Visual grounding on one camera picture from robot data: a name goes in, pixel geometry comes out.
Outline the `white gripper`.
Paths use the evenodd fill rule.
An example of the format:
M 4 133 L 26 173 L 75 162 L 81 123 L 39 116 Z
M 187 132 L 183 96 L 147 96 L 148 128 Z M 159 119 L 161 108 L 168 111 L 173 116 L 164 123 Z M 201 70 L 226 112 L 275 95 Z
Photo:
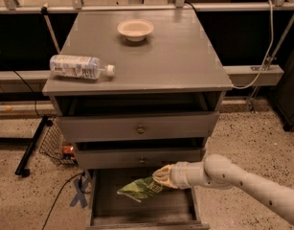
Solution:
M 155 171 L 152 176 L 157 183 L 173 189 L 184 190 L 208 184 L 203 162 L 177 162 L 173 166 L 166 165 Z

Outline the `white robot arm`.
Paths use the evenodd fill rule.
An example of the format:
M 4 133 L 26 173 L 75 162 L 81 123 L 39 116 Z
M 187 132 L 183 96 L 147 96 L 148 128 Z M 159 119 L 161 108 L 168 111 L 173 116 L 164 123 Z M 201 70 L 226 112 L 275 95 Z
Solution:
M 202 162 L 170 164 L 155 171 L 152 178 L 163 186 L 181 190 L 235 186 L 294 226 L 294 190 L 247 172 L 223 155 L 211 154 Z

